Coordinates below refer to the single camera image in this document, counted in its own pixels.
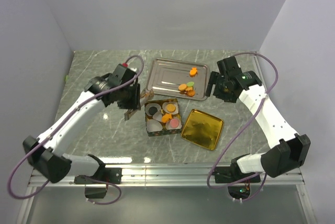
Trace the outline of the black sandwich cookie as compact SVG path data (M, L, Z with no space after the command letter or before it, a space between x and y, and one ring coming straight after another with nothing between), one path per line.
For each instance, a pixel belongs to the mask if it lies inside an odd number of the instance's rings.
M157 112L158 112L158 109L157 109L156 107L154 107L154 106L152 106L152 107L150 107L150 108L148 109L148 113L149 113L150 116L153 116L153 115L156 114Z

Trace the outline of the white paper cup back right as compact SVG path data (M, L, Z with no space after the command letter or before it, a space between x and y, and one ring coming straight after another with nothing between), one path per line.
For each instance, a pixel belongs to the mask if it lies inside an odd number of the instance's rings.
M167 114L177 115L179 113L177 102L165 102L162 105L162 109Z

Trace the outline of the green christmas cookie tin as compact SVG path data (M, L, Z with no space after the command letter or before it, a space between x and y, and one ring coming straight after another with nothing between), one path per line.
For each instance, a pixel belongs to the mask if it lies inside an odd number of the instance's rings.
M162 99L162 100L152 100L152 101L148 101L145 103L144 105L144 109L145 109L145 106L149 103L157 103L161 106L161 112L162 114L166 114L166 112L162 109L162 105L163 103L165 102L177 102L177 99L176 98L170 98L170 99ZM178 118L180 121L181 121L181 115L180 115L180 107L179 107L179 104L178 104L178 110L179 110L179 113L177 115L172 115L172 118ZM145 121L147 122L148 119L153 119L152 117L149 117L147 116L146 114L146 111L145 111ZM165 124L163 122L160 122L163 126L163 130L161 131L157 131L157 132L147 132L148 136L149 137L154 137L154 136L163 136L163 135L173 135L173 134L178 134L178 133L181 133L182 131L182 128L183 128L183 124L182 124L182 127L181 129L177 129L177 130L167 130L166 127L165 127Z

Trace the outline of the orange pineapple cookie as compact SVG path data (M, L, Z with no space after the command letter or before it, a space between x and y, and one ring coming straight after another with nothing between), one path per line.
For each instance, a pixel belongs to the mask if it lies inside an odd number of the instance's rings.
M189 71L190 77L195 77L197 73L198 73L198 70L196 67L191 68L191 70Z
M172 115L171 114L164 114L163 116L162 116L162 119L161 119L161 121L165 124L165 123L167 123L169 120L171 120L172 119Z

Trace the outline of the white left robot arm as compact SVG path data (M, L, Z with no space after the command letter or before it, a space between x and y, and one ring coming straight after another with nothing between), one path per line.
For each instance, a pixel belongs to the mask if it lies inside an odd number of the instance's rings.
M140 84L138 73L126 64L119 64L113 73L92 78L76 102L47 131L37 138L27 137L23 142L25 152L37 150L28 162L52 183L67 175L87 176L93 183L105 177L105 163L88 154L66 154L69 145L88 122L113 103L120 109L140 109Z

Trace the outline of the tan fish shaped cookie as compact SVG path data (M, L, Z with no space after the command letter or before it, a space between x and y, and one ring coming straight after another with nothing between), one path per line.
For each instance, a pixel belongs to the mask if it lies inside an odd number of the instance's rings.
M187 88L185 89L186 92L190 92L190 91L192 91L192 90L193 90L193 87L187 87Z

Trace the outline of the aluminium mounting rail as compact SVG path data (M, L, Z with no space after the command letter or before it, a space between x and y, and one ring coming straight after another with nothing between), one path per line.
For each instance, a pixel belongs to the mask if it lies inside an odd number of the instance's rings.
M120 187L173 187L173 186L207 186L210 164L109 164L106 168L122 168ZM58 183L48 183L48 187L85 186L74 184L74 175L66 176ZM45 178L33 170L29 187L40 187ZM294 169L276 178L267 176L265 185L304 185L300 169Z

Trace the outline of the white paper cup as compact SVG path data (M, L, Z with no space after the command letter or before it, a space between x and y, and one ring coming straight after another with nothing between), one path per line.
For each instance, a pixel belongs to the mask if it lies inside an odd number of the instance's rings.
M149 103L145 106L147 116L152 117L158 111L161 110L161 106L157 103Z
M156 121L159 121L159 122L162 122L162 117L163 117L163 114L161 111L157 111L153 116L152 118Z
M165 124L165 127L167 130L177 130L181 129L182 123L178 118L172 118Z
M147 132L157 132L163 130L162 124L154 119L148 119L146 122Z
M177 102L165 102L162 105L162 109L167 114L177 115L179 113Z

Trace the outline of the silver metal tray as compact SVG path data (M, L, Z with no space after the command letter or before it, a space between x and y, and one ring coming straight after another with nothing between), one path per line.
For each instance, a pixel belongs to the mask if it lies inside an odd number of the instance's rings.
M198 73L190 77L189 71L196 67ZM206 100L205 91L210 76L210 68L202 63L186 62L181 60L156 58L152 61L147 78L146 90L153 91L155 95ZM190 97L178 90L181 84L194 82L196 94Z

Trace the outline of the orange chocolate chip cookie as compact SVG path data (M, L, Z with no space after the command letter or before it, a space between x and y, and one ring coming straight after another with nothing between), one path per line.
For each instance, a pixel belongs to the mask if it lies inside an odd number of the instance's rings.
M194 90L187 92L187 95L190 96L190 97L193 97L195 94L196 94L196 92Z

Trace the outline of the white paper cup back left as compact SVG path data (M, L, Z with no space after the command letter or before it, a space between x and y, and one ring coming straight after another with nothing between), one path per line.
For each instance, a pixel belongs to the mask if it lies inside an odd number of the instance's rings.
M161 110L161 106L157 103L149 103L145 106L147 116L152 117L158 111Z

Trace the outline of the gold tin lid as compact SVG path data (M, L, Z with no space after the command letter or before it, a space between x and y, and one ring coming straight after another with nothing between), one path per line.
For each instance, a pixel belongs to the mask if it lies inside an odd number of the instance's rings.
M216 149L224 121L198 109L192 109L181 132L181 137L210 151Z

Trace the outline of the orange pineapple cookie top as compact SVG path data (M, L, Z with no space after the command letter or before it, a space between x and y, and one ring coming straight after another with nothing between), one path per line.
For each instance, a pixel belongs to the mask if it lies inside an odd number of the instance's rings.
M196 67L191 68L191 70L189 71L190 77L195 77L197 73L198 73L198 70Z

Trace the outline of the tan round sandwich cookie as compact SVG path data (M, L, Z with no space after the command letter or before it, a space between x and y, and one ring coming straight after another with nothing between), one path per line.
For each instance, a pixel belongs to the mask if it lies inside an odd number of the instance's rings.
M187 89L187 85L186 84L181 84L179 87L178 87L178 90L183 92Z

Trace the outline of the pink sandwich cookie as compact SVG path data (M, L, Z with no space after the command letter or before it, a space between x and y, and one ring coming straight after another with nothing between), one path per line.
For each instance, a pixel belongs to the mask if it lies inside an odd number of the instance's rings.
M177 118L173 118L170 120L170 126L172 128L177 128L179 126L179 120Z

